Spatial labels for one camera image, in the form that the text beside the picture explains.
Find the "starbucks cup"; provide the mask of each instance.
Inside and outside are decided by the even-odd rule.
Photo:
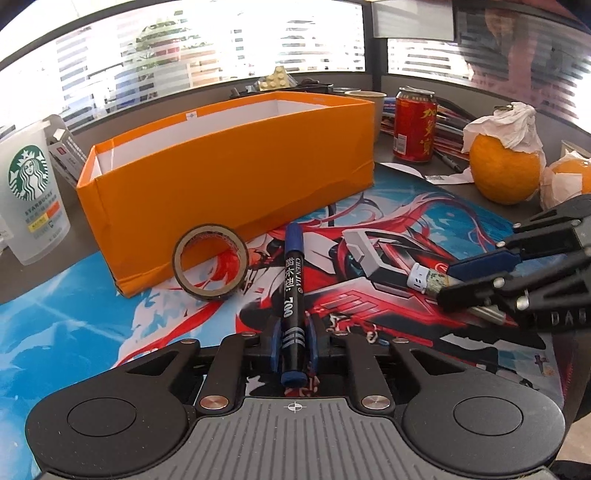
[[[23,265],[67,235],[66,215],[43,129],[36,122],[0,141],[0,236]]]

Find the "white napkin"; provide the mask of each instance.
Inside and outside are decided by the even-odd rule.
[[[497,110],[494,115],[483,116],[466,125],[462,151],[470,151],[474,139],[482,134],[498,138],[503,147],[516,152],[540,153],[542,142],[535,129],[535,108],[522,102],[512,102],[511,105],[511,110]]]
[[[587,160],[578,152],[566,152],[566,155],[552,164],[557,167],[568,160]],[[581,195],[583,176],[580,173],[554,173],[550,167],[544,169],[540,182],[540,203],[544,210]]]

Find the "beverage can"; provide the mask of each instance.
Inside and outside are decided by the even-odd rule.
[[[436,122],[435,92],[401,87],[396,96],[394,155],[411,162],[431,160]]]

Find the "small box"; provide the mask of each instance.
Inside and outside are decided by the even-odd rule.
[[[50,115],[45,120],[50,121],[50,125],[45,129],[45,135],[56,170],[68,183],[71,183],[71,179],[77,182],[86,163],[86,155],[78,147],[72,138],[72,133],[59,115]],[[64,175],[64,169],[69,172],[69,176]]]

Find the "orange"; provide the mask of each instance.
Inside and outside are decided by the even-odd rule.
[[[498,138],[478,135],[470,149],[474,184],[487,199],[513,205],[530,197],[540,184],[540,158],[514,152]]]
[[[550,166],[554,173],[580,173],[583,176],[581,193],[591,193],[591,162],[589,160],[565,160],[557,166]]]

